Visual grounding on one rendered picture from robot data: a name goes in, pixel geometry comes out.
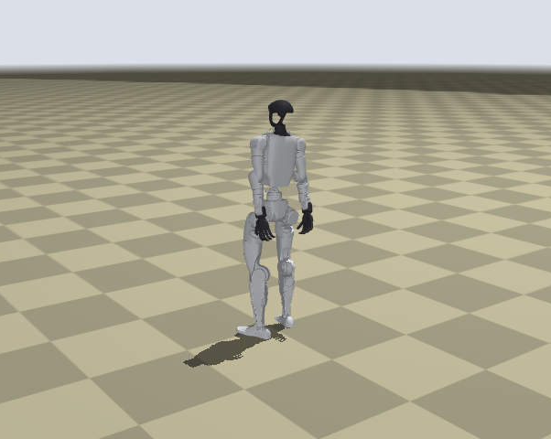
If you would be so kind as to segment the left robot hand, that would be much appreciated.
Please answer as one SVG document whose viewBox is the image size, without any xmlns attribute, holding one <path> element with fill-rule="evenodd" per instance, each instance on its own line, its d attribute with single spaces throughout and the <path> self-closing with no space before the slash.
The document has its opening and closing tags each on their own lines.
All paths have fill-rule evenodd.
<svg viewBox="0 0 551 439">
<path fill-rule="evenodd" d="M 256 226 L 255 226 L 255 234 L 258 235 L 258 231 L 259 231 L 259 237 L 262 241 L 266 240 L 266 241 L 269 241 L 269 240 L 272 240 L 272 238 L 274 238 L 275 236 L 272 234 L 272 232 L 270 231 L 269 229 L 269 224 L 267 222 L 267 220 L 265 219 L 266 217 L 266 211 L 265 211 L 265 207 L 262 206 L 262 211 L 263 211 L 263 215 L 260 215 L 260 216 L 257 216 L 255 214 L 255 217 L 258 219 L 257 222 L 256 222 Z M 272 237 L 270 238 L 269 235 Z M 263 235 L 263 237 L 262 237 Z"/>
</svg>

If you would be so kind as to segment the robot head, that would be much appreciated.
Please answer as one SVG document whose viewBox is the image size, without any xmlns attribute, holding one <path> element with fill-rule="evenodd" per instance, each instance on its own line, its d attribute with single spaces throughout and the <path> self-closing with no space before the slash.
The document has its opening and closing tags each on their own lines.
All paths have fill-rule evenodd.
<svg viewBox="0 0 551 439">
<path fill-rule="evenodd" d="M 273 134 L 277 134 L 280 136 L 290 136 L 290 134 L 286 131 L 286 126 L 282 124 L 282 122 L 288 112 L 294 112 L 292 105 L 287 101 L 278 100 L 270 103 L 268 105 L 268 110 L 269 122 L 273 127 L 275 127 L 275 131 L 273 132 Z M 278 123 L 274 123 L 272 120 L 273 113 L 275 112 L 281 117 Z"/>
</svg>

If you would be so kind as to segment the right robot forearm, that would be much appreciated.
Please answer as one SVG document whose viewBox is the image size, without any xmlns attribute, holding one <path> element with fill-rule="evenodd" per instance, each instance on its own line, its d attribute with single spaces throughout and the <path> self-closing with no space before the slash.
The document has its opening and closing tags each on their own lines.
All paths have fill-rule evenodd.
<svg viewBox="0 0 551 439">
<path fill-rule="evenodd" d="M 299 195 L 298 200 L 301 203 L 302 209 L 303 210 L 308 209 L 308 203 L 311 202 L 308 194 L 308 176 L 305 180 L 298 182 L 297 189 L 298 189 L 298 195 Z M 313 205 L 312 205 L 312 208 L 313 208 Z"/>
</svg>

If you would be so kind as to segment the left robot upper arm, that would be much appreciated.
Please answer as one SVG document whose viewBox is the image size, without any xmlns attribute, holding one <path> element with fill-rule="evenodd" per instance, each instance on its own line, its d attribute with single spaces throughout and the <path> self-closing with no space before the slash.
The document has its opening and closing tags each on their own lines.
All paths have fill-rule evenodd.
<svg viewBox="0 0 551 439">
<path fill-rule="evenodd" d="M 268 135 L 261 135 L 253 137 L 250 141 L 253 171 L 256 173 L 259 183 L 264 180 L 264 150 L 267 147 L 267 140 Z"/>
</svg>

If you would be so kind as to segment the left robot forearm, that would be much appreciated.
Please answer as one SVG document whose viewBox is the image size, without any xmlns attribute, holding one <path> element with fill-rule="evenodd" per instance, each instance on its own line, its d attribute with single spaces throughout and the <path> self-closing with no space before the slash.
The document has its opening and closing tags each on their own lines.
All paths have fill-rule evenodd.
<svg viewBox="0 0 551 439">
<path fill-rule="evenodd" d="M 251 185 L 251 189 L 253 191 L 254 212 L 257 216 L 263 215 L 262 206 L 265 207 L 265 199 L 264 199 L 264 191 L 263 191 L 264 185 L 259 184 L 257 175 L 254 171 L 249 173 L 248 178 Z"/>
</svg>

